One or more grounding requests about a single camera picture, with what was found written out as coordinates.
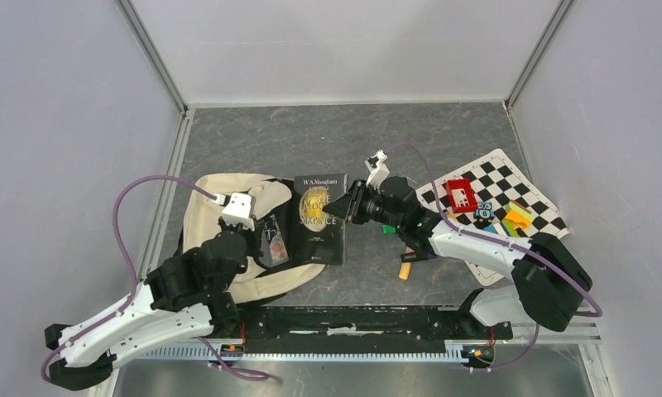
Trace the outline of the black gold book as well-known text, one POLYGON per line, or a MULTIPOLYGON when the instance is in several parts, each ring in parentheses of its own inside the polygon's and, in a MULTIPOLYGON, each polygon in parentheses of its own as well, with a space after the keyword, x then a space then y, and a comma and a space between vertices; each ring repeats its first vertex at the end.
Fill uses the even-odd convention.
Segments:
POLYGON ((293 183, 295 259, 303 264, 344 265, 345 221, 324 207, 348 191, 347 174, 299 175, 293 183))

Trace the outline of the beige canvas backpack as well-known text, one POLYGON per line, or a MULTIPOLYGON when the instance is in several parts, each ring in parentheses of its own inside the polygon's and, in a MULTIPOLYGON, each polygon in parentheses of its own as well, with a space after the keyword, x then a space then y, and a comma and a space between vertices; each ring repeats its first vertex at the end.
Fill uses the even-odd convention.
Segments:
MULTIPOLYGON (((284 209, 292 200, 293 181, 271 175, 222 173, 205 175, 196 186, 211 194, 230 195, 234 192, 249 194, 254 198, 252 213, 261 219, 277 209, 284 209)), ((183 219, 182 250, 199 247, 222 231, 219 220, 224 209, 201 193, 194 191, 183 219)), ((236 275, 227 288, 237 304, 261 301, 290 292, 317 277, 326 265, 309 263, 298 265, 289 260, 267 270, 247 258, 248 268, 236 275)))

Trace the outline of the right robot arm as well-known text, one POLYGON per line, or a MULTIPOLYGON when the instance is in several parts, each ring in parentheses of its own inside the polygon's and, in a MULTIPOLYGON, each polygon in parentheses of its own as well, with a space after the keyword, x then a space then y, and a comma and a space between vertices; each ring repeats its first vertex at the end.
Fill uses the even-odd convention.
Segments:
POLYGON ((502 236, 452 221, 426 208, 401 177, 378 187, 358 179, 324 211, 354 224, 392 226, 417 254, 471 262, 509 280, 499 289, 476 289, 463 301, 458 327, 468 337, 504 322, 533 322, 562 332, 582 315, 579 308, 590 296, 592 279, 557 237, 502 236))

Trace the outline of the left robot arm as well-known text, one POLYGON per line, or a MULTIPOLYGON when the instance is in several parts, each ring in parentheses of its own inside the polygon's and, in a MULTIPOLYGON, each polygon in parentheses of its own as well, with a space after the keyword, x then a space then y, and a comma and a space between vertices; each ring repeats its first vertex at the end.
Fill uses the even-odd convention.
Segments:
POLYGON ((248 268, 249 231, 224 226, 200 246, 172 256, 112 306, 75 325, 45 330, 51 354, 42 378, 85 390, 136 356, 195 337, 230 337, 240 315, 228 292, 248 268))

